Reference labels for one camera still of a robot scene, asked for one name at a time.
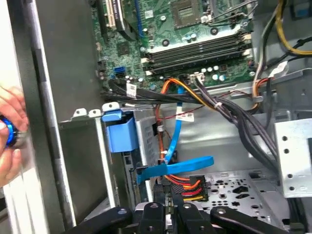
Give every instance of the green circuit board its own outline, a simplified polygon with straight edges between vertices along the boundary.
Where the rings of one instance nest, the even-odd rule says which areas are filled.
[[[166,52],[172,48],[183,50],[184,46],[187,45],[234,34],[242,29],[243,24],[245,24],[244,30],[251,31],[252,24],[248,19],[239,19],[234,26],[229,24],[212,26],[204,24],[201,22],[201,17],[203,16],[201,0],[176,0],[172,2],[166,0],[137,1],[141,26],[135,41],[127,40],[116,30],[108,28],[108,42],[104,42],[100,31],[98,11],[92,8],[93,25],[97,41],[97,56],[98,60],[104,61],[106,66],[105,72],[100,74],[104,89],[109,90],[108,81],[115,79],[117,81],[127,80],[127,82],[135,84],[138,88],[159,92],[167,77],[178,77],[180,74],[193,73],[202,74],[202,82],[206,87],[227,83],[241,83],[253,79],[250,67],[250,63],[253,61],[251,49],[249,49],[249,52],[247,51],[248,53],[245,56],[222,59],[201,66],[187,67],[183,71],[165,72],[156,75],[147,74],[146,63],[142,62],[142,51],[153,54]],[[211,8],[216,15],[224,13],[230,7],[241,2],[242,0],[210,1]],[[127,1],[122,1],[122,3],[129,5]],[[105,1],[103,9],[106,14]],[[127,9],[128,15],[136,13],[134,10],[130,12],[128,8],[124,7],[124,9]],[[217,29],[217,37],[212,35],[212,29]],[[192,34],[196,34],[196,39],[191,39],[190,42],[189,38]],[[169,45],[164,46],[164,40],[168,40]],[[247,37],[242,43],[251,45],[251,38]],[[116,67],[124,67],[126,70],[125,76],[116,77],[114,74],[114,68]],[[216,75],[218,77],[222,76],[224,80],[213,79]],[[170,89],[169,92],[176,93],[176,88]]]

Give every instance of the hand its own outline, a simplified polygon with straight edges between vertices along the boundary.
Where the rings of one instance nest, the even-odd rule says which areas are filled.
[[[20,131],[27,131],[28,118],[25,101],[16,87],[0,86],[0,114],[10,120]],[[9,131],[0,121],[0,187],[10,182],[20,171],[20,150],[5,149]]]

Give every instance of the cpu socket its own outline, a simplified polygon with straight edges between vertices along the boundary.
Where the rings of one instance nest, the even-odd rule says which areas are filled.
[[[171,3],[175,29],[200,23],[200,10],[197,0],[180,0]]]

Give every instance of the blue sata port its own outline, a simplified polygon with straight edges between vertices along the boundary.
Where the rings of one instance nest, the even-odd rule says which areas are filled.
[[[125,72],[126,72],[126,68],[124,66],[114,67],[114,73],[115,74],[120,74],[120,73],[125,73]]]

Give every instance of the motherboard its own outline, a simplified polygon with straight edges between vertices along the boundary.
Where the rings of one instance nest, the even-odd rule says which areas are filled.
[[[95,0],[98,77],[159,92],[166,79],[206,87],[253,79],[256,0]],[[173,86],[169,92],[176,93]]]

